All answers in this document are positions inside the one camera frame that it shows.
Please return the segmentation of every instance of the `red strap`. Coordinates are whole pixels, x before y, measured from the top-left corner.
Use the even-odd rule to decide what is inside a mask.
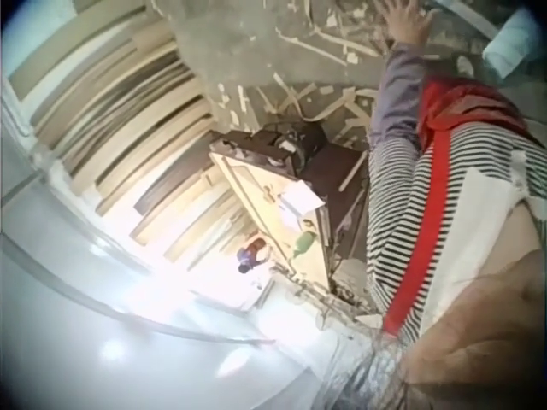
[[[414,304],[433,258],[444,216],[450,173],[450,130],[436,132],[424,218],[407,270],[384,317],[383,329],[396,335]]]

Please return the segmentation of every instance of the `cable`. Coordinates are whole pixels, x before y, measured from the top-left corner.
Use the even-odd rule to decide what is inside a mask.
[[[58,295],[69,301],[88,308],[91,311],[117,320],[124,325],[140,326],[141,329],[154,331],[164,335],[178,337],[186,340],[195,340],[206,343],[224,343],[224,344],[246,344],[246,345],[265,345],[275,343],[272,339],[257,338],[233,338],[218,335],[209,335],[205,333],[196,333],[194,331],[185,331],[178,327],[165,325],[133,314],[123,313],[112,308],[106,303],[100,302],[81,290],[67,284],[55,274],[50,272],[43,265],[35,261],[24,249],[15,243],[9,236],[3,235],[2,251],[43,286],[53,290]]]

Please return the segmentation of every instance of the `green object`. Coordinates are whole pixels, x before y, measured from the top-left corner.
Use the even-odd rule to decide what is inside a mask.
[[[315,235],[313,232],[306,231],[300,235],[295,243],[294,250],[292,251],[292,259],[296,259],[297,256],[303,255],[308,252],[311,245],[314,244]]]

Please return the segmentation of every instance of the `small figure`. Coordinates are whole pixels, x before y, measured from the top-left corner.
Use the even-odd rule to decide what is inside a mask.
[[[266,252],[267,254],[259,259],[259,253],[263,254],[264,252]],[[258,267],[262,263],[266,262],[268,260],[268,257],[268,244],[263,238],[258,237],[245,248],[242,248],[238,251],[238,270],[240,273],[245,274],[251,269]]]

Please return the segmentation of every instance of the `purple sleeve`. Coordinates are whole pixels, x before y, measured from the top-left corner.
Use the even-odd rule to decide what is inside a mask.
[[[416,149],[420,148],[416,128],[425,73],[420,47],[395,45],[380,81],[372,115],[368,134],[371,149],[391,138],[406,138]]]

